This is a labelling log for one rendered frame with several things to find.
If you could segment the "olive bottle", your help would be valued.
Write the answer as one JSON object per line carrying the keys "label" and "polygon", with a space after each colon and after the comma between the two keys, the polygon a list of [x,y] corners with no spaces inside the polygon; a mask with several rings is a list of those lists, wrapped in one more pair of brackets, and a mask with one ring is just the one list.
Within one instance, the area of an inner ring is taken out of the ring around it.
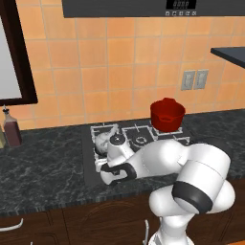
{"label": "olive bottle", "polygon": [[4,148],[5,146],[6,146],[6,139],[2,130],[2,126],[0,124],[0,148]]}

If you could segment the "dark wood drawer front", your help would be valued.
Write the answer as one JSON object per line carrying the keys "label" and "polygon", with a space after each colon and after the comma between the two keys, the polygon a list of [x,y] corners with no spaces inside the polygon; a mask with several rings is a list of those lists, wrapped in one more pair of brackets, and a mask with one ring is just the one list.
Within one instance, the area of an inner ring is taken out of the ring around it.
{"label": "dark wood drawer front", "polygon": [[70,245],[61,209],[0,217],[0,228],[21,228],[0,233],[0,245]]}

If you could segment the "dark wood cupboard door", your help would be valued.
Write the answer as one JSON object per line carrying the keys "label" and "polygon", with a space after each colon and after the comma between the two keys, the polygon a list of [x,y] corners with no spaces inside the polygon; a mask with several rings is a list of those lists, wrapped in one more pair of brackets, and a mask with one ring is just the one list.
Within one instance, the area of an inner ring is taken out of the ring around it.
{"label": "dark wood cupboard door", "polygon": [[148,194],[65,208],[63,214],[71,245],[143,245],[145,221],[150,235],[159,226]]}
{"label": "dark wood cupboard door", "polygon": [[225,243],[245,240],[245,179],[232,180],[232,185],[235,201],[221,236],[221,241]]}

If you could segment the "black hob with grey grates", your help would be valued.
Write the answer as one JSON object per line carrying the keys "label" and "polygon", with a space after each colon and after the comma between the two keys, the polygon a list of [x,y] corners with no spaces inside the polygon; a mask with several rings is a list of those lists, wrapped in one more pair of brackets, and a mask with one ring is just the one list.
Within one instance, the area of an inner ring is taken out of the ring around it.
{"label": "black hob with grey grates", "polygon": [[118,127],[118,132],[124,135],[134,152],[154,141],[174,139],[182,145],[189,145],[189,142],[194,139],[183,123],[174,132],[155,129],[150,119],[85,124],[81,130],[81,144],[84,183],[88,187],[104,185],[100,178],[100,167],[107,162],[107,155],[100,155],[96,151],[95,140],[100,133],[109,132],[114,126]]}

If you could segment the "red pot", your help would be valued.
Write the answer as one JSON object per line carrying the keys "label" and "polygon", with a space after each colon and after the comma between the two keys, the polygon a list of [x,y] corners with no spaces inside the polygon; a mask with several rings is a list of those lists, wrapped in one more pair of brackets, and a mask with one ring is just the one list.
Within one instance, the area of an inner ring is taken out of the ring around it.
{"label": "red pot", "polygon": [[185,114],[186,108],[172,98],[163,98],[150,105],[151,124],[162,132],[176,131]]}

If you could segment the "dark red bottle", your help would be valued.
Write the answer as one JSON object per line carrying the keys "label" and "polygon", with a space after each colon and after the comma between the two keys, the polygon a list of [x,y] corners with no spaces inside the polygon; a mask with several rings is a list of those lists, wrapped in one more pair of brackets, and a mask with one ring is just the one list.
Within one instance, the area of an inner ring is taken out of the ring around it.
{"label": "dark red bottle", "polygon": [[22,138],[17,119],[11,116],[8,108],[4,108],[3,112],[5,114],[4,130],[9,146],[20,146]]}

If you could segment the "grey wall outlet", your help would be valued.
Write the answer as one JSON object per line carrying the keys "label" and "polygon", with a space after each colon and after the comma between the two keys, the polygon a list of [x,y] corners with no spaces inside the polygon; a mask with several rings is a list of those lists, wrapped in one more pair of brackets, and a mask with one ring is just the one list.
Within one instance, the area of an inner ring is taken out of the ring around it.
{"label": "grey wall outlet", "polygon": [[195,77],[194,89],[204,89],[207,81],[209,70],[198,70]]}
{"label": "grey wall outlet", "polygon": [[190,71],[185,71],[182,77],[182,85],[181,85],[181,90],[191,90],[193,81],[194,81],[194,76],[195,76],[195,71],[190,70]]}

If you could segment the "window with dark frame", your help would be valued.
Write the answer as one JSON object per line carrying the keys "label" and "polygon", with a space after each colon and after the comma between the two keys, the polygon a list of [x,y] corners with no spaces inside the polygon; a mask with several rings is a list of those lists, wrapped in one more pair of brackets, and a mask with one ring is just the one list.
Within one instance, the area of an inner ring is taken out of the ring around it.
{"label": "window with dark frame", "polygon": [[38,103],[15,0],[0,0],[0,106]]}

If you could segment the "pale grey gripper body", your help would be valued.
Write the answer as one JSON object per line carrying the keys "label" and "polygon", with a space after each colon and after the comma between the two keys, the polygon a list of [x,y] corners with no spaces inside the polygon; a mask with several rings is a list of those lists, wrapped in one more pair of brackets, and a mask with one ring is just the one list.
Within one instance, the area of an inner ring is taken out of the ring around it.
{"label": "pale grey gripper body", "polygon": [[96,150],[99,154],[105,154],[107,152],[107,145],[110,138],[118,131],[118,127],[115,125],[109,132],[100,133],[95,139]]}

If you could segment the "dark grey range hood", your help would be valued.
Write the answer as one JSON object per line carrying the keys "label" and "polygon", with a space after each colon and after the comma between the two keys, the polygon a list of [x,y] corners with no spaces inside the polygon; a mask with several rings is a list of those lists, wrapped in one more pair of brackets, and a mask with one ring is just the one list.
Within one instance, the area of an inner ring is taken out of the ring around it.
{"label": "dark grey range hood", "polygon": [[61,0],[72,17],[245,16],[245,0]]}

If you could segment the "dark wall cupboard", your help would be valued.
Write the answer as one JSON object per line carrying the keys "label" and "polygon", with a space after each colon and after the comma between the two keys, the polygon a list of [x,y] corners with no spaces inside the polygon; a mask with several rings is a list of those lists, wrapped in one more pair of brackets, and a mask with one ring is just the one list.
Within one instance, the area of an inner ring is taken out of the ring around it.
{"label": "dark wall cupboard", "polygon": [[245,69],[245,47],[211,48],[211,53]]}

